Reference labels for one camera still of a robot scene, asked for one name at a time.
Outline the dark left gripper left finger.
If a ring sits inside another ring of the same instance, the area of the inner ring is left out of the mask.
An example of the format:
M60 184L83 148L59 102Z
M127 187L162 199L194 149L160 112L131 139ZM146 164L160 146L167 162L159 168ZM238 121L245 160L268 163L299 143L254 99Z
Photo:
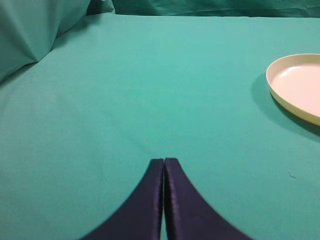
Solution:
M150 160L130 196L83 240L159 240L163 217L164 160Z

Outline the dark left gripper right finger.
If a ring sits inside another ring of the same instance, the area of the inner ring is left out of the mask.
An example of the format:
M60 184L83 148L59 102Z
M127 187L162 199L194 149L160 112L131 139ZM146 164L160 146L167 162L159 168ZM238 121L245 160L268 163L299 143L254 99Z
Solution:
M201 196L176 158L164 161L164 216L169 240L249 240Z

